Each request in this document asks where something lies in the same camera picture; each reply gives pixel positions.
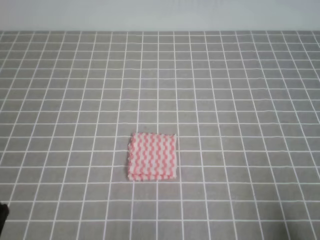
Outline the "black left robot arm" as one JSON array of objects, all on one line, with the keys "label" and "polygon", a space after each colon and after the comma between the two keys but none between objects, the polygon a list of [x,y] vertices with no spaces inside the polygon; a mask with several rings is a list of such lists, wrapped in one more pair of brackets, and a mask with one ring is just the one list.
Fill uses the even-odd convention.
[{"label": "black left robot arm", "polygon": [[9,215],[9,207],[7,204],[0,204],[0,228],[2,229]]}]

